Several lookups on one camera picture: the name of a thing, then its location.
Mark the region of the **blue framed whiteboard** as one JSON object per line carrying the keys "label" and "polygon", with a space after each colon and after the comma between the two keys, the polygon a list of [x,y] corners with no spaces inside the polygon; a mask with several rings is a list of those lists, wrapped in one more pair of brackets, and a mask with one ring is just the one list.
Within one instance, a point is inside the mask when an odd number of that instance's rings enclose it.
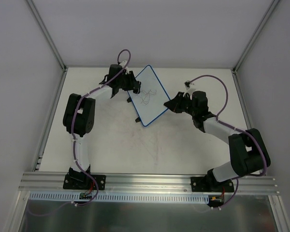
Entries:
{"label": "blue framed whiteboard", "polygon": [[133,94],[130,90],[128,95],[132,99],[137,117],[141,119],[140,123],[147,127],[168,110],[163,104],[170,97],[151,65],[145,66],[136,76],[136,80],[141,82],[140,93]]}

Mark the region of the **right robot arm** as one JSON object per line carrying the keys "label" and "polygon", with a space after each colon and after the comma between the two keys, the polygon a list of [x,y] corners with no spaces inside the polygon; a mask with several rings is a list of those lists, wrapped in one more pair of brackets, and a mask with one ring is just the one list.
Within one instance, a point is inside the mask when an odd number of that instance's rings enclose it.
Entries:
{"label": "right robot arm", "polygon": [[261,133],[255,128],[241,130],[219,120],[209,111],[205,92],[178,92],[164,106],[177,114],[189,114],[197,129],[217,137],[229,146],[230,161],[209,170],[192,186],[193,191],[221,191],[233,179],[255,176],[255,172],[259,170],[265,174],[271,165]]}

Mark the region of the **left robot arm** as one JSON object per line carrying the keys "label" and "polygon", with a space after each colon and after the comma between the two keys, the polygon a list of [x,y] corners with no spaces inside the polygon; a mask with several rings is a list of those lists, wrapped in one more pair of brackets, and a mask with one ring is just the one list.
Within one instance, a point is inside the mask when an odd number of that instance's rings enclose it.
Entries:
{"label": "left robot arm", "polygon": [[139,93],[141,82],[127,68],[128,62],[112,64],[109,73],[99,83],[98,87],[84,95],[71,94],[66,105],[63,126],[71,136],[72,163],[65,175],[64,189],[88,189],[99,186],[91,176],[90,161],[86,135],[94,126],[95,107],[97,101],[114,97],[119,90]]}

